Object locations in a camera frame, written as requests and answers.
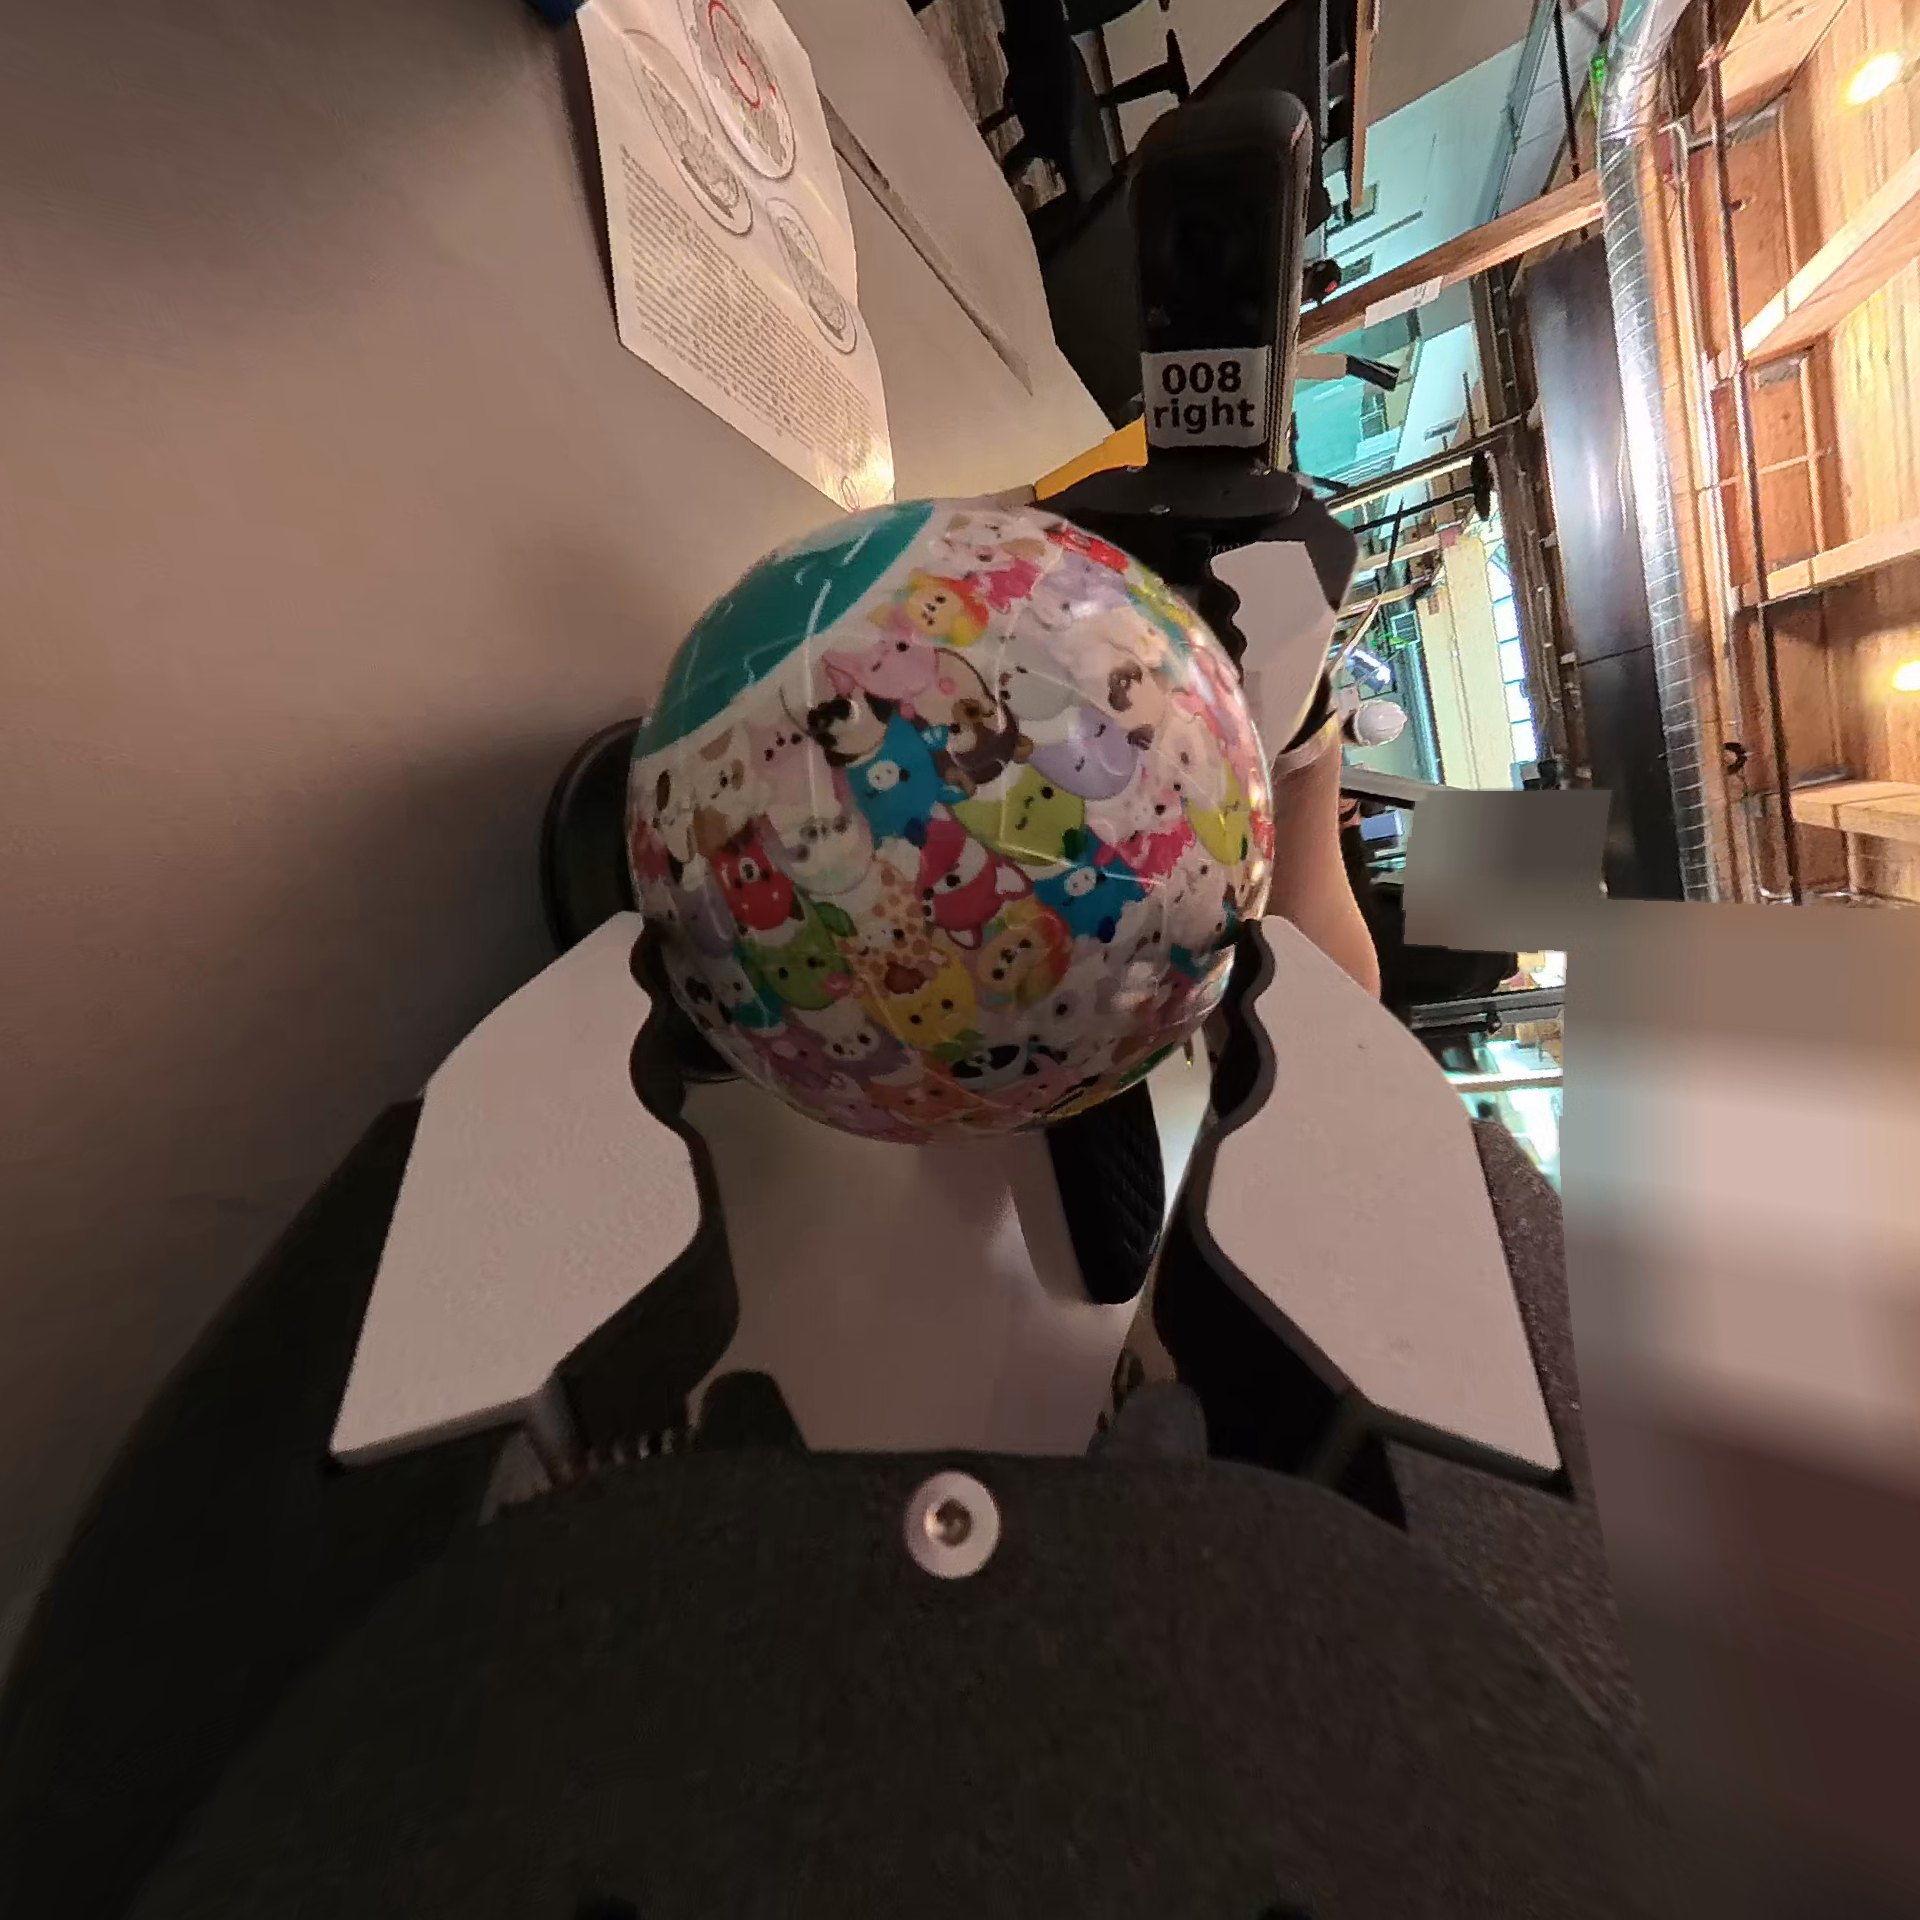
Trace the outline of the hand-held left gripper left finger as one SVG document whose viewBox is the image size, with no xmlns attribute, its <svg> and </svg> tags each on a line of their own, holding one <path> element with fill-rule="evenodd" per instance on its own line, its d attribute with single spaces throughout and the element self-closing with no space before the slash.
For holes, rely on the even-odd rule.
<svg viewBox="0 0 1920 1920">
<path fill-rule="evenodd" d="M 545 1456 L 660 1427 L 727 1350 L 712 1167 L 632 1083 L 639 934 L 613 914 L 425 1080 L 329 1438 L 345 1464 L 497 1427 Z"/>
</svg>

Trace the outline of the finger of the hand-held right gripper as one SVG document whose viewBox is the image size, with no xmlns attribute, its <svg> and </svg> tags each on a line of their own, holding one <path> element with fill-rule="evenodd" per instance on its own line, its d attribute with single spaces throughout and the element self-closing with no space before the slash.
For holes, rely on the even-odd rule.
<svg viewBox="0 0 1920 1920">
<path fill-rule="evenodd" d="M 1347 595 L 1347 526 L 1293 512 L 1206 558 L 1196 605 L 1238 664 L 1265 748 L 1319 748 L 1332 724 L 1328 647 Z"/>
</svg>

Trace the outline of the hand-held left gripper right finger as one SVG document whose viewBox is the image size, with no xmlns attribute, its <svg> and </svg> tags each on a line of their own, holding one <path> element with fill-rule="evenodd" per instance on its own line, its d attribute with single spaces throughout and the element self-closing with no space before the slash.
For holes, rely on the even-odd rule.
<svg viewBox="0 0 1920 1920">
<path fill-rule="evenodd" d="M 1238 938 L 1156 1277 L 1211 1456 L 1372 1492 L 1390 1446 L 1566 1488 L 1471 1123 L 1296 925 Z"/>
</svg>

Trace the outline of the colourful puzzle ball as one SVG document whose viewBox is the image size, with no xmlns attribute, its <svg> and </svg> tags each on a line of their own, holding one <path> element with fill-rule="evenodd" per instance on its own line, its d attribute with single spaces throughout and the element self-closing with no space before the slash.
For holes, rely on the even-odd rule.
<svg viewBox="0 0 1920 1920">
<path fill-rule="evenodd" d="M 1256 720 L 1191 600 L 982 499 L 755 562 L 673 654 L 625 816 L 703 1043 L 911 1146 L 1070 1117 L 1189 1043 L 1275 845 Z"/>
</svg>

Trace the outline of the black ball stand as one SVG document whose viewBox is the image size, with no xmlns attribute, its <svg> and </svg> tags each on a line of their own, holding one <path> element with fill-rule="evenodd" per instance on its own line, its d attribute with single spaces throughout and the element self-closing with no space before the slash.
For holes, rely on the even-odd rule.
<svg viewBox="0 0 1920 1920">
<path fill-rule="evenodd" d="M 555 954 L 569 954 L 619 914 L 637 908 L 628 861 L 628 786 L 641 720 L 624 717 L 587 735 L 567 759 L 544 804 L 540 903 Z M 637 983 L 651 1002 L 639 1054 L 659 1083 L 719 1086 L 735 1069 L 680 1008 L 651 934 L 636 947 Z"/>
</svg>

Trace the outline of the person's right forearm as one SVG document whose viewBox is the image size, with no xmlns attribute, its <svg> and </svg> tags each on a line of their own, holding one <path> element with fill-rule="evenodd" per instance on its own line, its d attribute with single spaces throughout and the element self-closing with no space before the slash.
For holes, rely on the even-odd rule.
<svg viewBox="0 0 1920 1920">
<path fill-rule="evenodd" d="M 1339 759 L 1296 764 L 1273 789 L 1273 875 L 1265 914 L 1279 916 L 1364 992 L 1381 997 L 1372 930 L 1339 847 Z"/>
</svg>

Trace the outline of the wooden ceiling beam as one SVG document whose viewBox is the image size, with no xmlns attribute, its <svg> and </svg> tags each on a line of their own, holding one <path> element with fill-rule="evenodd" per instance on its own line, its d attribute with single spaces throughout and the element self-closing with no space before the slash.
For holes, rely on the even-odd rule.
<svg viewBox="0 0 1920 1920">
<path fill-rule="evenodd" d="M 1600 205 L 1596 174 L 1571 178 L 1483 227 L 1321 301 L 1302 314 L 1297 347 L 1321 352 L 1357 328 L 1391 319 L 1440 298 L 1455 284 L 1471 282 L 1568 234 L 1584 230 L 1600 221 Z"/>
</svg>

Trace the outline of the yellow plastic bin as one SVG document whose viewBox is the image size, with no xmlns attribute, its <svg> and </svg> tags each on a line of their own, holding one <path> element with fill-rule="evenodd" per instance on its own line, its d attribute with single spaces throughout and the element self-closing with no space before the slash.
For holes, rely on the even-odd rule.
<svg viewBox="0 0 1920 1920">
<path fill-rule="evenodd" d="M 1136 418 L 1112 430 L 1104 442 L 1073 455 L 1067 463 L 1044 472 L 1032 484 L 1032 499 L 1044 501 L 1078 486 L 1100 472 L 1136 470 L 1147 460 L 1145 420 Z"/>
</svg>

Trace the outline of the white instruction sheet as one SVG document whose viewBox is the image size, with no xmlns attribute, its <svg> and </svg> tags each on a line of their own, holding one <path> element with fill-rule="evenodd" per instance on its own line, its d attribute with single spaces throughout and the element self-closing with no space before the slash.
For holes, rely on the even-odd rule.
<svg viewBox="0 0 1920 1920">
<path fill-rule="evenodd" d="M 896 463 L 825 108 L 777 4 L 587 3 L 617 335 L 837 510 Z"/>
</svg>

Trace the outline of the silver ventilation duct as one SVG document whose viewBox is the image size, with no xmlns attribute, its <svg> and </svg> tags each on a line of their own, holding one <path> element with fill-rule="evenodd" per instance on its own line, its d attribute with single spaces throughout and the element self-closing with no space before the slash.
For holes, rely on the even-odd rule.
<svg viewBox="0 0 1920 1920">
<path fill-rule="evenodd" d="M 1691 531 L 1684 355 L 1670 340 L 1672 287 L 1661 263 L 1664 68 L 1684 12 L 1681 3 L 1621 4 L 1606 43 L 1596 178 L 1676 883 L 1680 898 L 1708 903 L 1723 898 L 1725 883 L 1708 765 L 1712 703 L 1696 684 L 1699 667 L 1712 662 L 1712 632 Z"/>
</svg>

